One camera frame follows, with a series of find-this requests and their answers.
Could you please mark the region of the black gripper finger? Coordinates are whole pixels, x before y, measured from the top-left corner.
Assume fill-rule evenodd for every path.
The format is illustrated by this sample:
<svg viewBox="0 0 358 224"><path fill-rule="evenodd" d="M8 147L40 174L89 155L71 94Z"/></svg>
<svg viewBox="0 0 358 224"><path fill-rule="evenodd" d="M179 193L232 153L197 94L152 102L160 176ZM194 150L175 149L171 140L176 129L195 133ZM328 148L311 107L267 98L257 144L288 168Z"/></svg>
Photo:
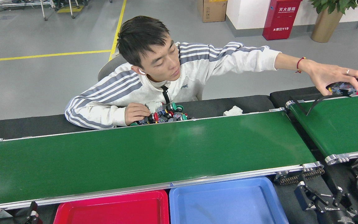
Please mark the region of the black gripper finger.
<svg viewBox="0 0 358 224"><path fill-rule="evenodd" d="M42 224L38 214L38 204L36 202L31 202L28 208L20 209L14 216L15 224Z"/></svg>

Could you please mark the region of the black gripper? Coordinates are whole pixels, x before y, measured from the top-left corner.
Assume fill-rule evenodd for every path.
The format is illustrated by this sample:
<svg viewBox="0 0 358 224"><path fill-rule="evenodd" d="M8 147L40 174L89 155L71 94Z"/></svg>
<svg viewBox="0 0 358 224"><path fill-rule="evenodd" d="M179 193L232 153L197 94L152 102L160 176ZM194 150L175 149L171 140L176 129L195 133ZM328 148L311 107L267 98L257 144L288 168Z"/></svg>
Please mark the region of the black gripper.
<svg viewBox="0 0 358 224"><path fill-rule="evenodd" d="M320 224L358 224L358 211L353 209L350 193L341 187L334 187L333 204L335 207L341 204L345 209L327 207L332 194L321 194L305 181L298 183L294 193L302 210L317 211L317 221Z"/></svg>

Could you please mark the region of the person's left hand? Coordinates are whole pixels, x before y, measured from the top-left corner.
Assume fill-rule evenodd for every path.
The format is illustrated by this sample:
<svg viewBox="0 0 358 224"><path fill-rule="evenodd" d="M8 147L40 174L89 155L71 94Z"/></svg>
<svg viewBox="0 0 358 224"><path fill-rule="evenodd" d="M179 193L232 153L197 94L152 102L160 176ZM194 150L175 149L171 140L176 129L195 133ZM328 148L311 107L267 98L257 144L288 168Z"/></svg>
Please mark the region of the person's left hand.
<svg viewBox="0 0 358 224"><path fill-rule="evenodd" d="M332 95L327 86L336 82L348 82L358 90L358 70L321 64L309 59L301 60L298 69L310 76L312 83L323 96Z"/></svg>

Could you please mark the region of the person's right hand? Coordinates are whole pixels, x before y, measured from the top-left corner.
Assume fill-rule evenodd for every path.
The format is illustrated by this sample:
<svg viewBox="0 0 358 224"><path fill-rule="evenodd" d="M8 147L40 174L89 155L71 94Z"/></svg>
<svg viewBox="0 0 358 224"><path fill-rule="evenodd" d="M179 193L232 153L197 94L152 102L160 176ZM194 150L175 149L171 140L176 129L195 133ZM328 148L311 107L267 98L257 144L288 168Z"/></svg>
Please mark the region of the person's right hand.
<svg viewBox="0 0 358 224"><path fill-rule="evenodd" d="M144 104L130 103L125 108L125 124L129 126L131 123L142 120L150 114L150 110Z"/></svg>

